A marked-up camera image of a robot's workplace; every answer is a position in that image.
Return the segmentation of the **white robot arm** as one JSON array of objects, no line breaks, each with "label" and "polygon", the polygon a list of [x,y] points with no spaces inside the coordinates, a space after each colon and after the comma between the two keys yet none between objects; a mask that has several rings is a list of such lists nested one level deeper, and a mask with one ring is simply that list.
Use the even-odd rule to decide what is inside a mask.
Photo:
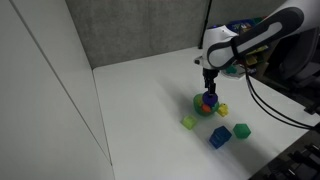
[{"label": "white robot arm", "polygon": [[317,28],[320,25],[320,0],[286,0],[269,16],[248,31],[239,34],[222,25],[207,29],[203,52],[194,63],[203,68],[207,92],[216,91],[214,79],[220,70],[253,50],[284,37]]}]

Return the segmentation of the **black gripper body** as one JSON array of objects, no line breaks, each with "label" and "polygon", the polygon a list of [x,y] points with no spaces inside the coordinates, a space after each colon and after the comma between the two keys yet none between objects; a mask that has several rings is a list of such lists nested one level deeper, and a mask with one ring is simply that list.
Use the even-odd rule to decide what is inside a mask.
[{"label": "black gripper body", "polygon": [[214,79],[218,76],[219,71],[215,69],[203,69],[203,77],[204,80],[207,79],[211,83],[214,81]]}]

